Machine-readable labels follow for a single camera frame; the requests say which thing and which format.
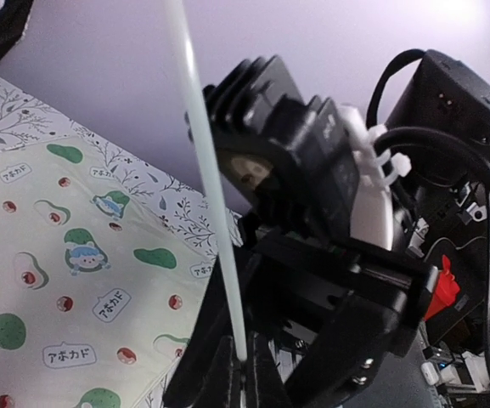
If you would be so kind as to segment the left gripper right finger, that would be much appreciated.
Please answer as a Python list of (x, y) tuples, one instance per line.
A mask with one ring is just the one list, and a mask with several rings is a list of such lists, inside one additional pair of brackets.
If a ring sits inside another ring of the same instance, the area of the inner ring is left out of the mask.
[(247, 338), (245, 404), (253, 408), (291, 407), (268, 340), (257, 332)]

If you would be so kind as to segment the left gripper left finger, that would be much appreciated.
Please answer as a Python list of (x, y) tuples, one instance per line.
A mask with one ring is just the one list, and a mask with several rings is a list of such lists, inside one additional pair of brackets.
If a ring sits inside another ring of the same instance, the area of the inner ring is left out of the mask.
[(241, 364), (231, 336), (218, 344), (194, 408), (239, 408), (241, 404)]

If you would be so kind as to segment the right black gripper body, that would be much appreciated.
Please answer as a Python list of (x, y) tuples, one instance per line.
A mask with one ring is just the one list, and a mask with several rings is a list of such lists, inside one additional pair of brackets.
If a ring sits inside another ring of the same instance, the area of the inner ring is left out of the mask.
[(332, 407), (405, 355), (438, 267), (419, 230), (438, 202), (490, 190), (490, 85), (434, 50), (398, 54), (361, 115), (305, 101), (280, 57), (204, 91), (218, 166), (251, 204), (239, 290), (211, 272), (193, 332), (196, 407)]

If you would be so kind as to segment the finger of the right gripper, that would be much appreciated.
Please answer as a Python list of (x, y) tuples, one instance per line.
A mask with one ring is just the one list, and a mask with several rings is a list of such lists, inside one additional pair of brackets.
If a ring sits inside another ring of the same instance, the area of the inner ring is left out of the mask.
[(417, 337), (439, 278), (437, 267), (402, 273), (362, 267), (285, 382), (295, 407), (335, 407), (375, 379), (386, 354), (405, 356)]
[(234, 339), (222, 270), (217, 260), (188, 346), (163, 393), (164, 406), (193, 407), (223, 336)]

